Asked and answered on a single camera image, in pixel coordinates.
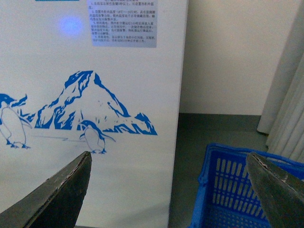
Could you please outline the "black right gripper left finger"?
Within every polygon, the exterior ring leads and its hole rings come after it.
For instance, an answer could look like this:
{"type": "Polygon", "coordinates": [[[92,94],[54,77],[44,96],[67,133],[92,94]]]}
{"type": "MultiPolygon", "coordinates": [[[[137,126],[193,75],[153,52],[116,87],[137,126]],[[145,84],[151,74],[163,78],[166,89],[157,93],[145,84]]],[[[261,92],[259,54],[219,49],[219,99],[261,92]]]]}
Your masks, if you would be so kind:
{"type": "Polygon", "coordinates": [[[92,156],[83,152],[0,214],[2,228],[73,228],[90,179],[92,156]]]}

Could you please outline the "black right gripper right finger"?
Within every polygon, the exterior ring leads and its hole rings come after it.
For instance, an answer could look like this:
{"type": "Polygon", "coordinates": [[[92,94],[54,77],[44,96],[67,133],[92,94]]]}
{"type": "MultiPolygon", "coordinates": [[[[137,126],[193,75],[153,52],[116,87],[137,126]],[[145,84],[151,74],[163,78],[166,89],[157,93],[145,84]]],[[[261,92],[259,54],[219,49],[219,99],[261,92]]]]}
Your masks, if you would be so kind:
{"type": "Polygon", "coordinates": [[[265,157],[252,152],[247,171],[263,212],[272,228],[304,226],[304,182],[265,157]]]}

